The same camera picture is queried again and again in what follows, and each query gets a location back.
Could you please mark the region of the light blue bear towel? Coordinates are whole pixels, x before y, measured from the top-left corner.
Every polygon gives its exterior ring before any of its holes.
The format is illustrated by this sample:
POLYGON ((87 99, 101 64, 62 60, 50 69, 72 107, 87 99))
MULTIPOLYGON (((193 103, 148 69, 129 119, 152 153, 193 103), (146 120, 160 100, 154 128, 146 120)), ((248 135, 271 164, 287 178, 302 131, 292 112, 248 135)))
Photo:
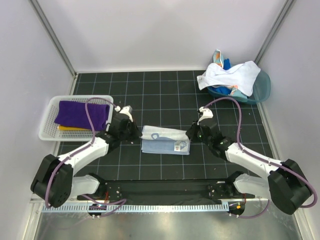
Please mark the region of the light blue bear towel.
POLYGON ((185 130, 145 125, 141 139, 141 151, 146 154, 190 154, 191 141, 185 130))

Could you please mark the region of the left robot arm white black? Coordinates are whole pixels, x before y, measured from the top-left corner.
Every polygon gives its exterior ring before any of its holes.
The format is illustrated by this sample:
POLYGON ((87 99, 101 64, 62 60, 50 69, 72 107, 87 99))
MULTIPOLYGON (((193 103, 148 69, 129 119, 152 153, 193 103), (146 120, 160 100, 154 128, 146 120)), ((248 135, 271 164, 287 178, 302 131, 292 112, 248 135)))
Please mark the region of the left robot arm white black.
POLYGON ((30 189, 42 198, 47 208, 58 208, 70 197, 101 200, 107 193, 107 182, 95 173, 76 174, 91 162, 110 154, 123 141, 132 142, 142 136, 130 113, 116 113, 106 130, 94 140, 60 156, 45 156, 30 189))

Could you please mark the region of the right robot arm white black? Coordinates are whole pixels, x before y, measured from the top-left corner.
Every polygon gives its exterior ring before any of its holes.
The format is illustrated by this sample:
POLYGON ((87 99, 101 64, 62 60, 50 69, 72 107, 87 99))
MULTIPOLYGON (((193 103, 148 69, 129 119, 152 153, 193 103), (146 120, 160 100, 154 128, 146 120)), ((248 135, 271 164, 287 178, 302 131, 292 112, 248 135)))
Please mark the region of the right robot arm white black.
POLYGON ((240 172, 231 175, 231 182, 225 185, 230 198, 237 198, 242 193, 255 195, 270 200, 283 213, 292 215, 313 194, 295 161, 272 159, 246 148, 223 136, 212 118, 193 122, 186 135, 192 142, 205 144, 214 156, 256 175, 252 177, 240 172))

